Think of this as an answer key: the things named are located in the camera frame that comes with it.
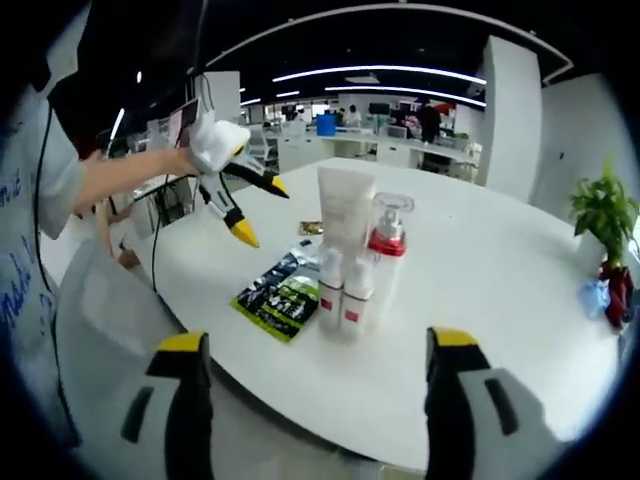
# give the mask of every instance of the ceiling light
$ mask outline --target ceiling light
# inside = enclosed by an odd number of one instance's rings
[[[247,100],[246,102],[242,102],[240,104],[241,107],[244,107],[245,105],[251,105],[252,103],[258,103],[260,102],[262,99],[261,98],[254,98],[253,100]]]
[[[451,100],[457,100],[459,102],[470,103],[472,105],[477,105],[479,107],[486,107],[487,104],[485,102],[480,102],[478,100],[473,100],[467,97],[460,97],[458,95],[452,95],[450,93],[442,93],[442,92],[433,92],[431,90],[421,90],[419,88],[404,88],[404,87],[372,87],[370,85],[354,85],[349,87],[327,87],[325,88],[328,92],[336,92],[343,90],[382,90],[386,92],[402,92],[402,93],[417,93],[419,95],[432,95],[434,97],[443,97],[450,98]]]
[[[294,95],[300,95],[300,90],[296,90],[294,92],[286,92],[286,93],[278,93],[276,95],[276,97],[278,98],[282,98],[282,97],[292,97]]]
[[[285,75],[283,77],[277,77],[272,81],[275,83],[283,82],[285,80],[292,80],[294,78],[308,77],[310,75],[321,75],[323,73],[358,72],[362,70],[389,70],[394,72],[430,73],[432,75],[443,75],[445,77],[466,80],[467,82],[479,83],[480,85],[487,84],[487,81],[484,78],[472,77],[471,75],[464,75],[462,73],[448,72],[446,70],[438,70],[435,68],[402,67],[398,65],[361,65],[356,67],[322,68],[320,70],[309,70],[308,72],[300,72],[291,75]]]
[[[118,131],[118,127],[120,127],[120,122],[122,122],[122,117],[124,117],[124,108],[121,108],[118,112],[118,117],[116,118],[116,123],[113,124],[113,128],[111,129],[111,135],[109,135],[109,140],[113,140],[116,137],[116,132]]]

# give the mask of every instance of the red label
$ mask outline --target red label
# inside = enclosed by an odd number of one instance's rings
[[[352,312],[351,310],[345,310],[344,318],[347,320],[351,320],[352,322],[358,321],[358,314],[356,312]]]

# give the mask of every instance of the potted plant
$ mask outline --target potted plant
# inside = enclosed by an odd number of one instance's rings
[[[602,177],[583,178],[571,196],[575,235],[582,235],[578,256],[596,273],[606,254],[608,268],[618,268],[631,239],[638,202],[627,198],[622,182],[613,175],[607,160]]]

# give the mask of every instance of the floor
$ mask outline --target floor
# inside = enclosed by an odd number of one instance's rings
[[[232,189],[243,188],[232,181]],[[70,218],[57,240],[42,238],[42,258],[59,284],[91,226]],[[134,272],[144,277],[141,271]],[[272,411],[214,365],[212,463],[217,480],[410,480],[410,475],[350,454]]]

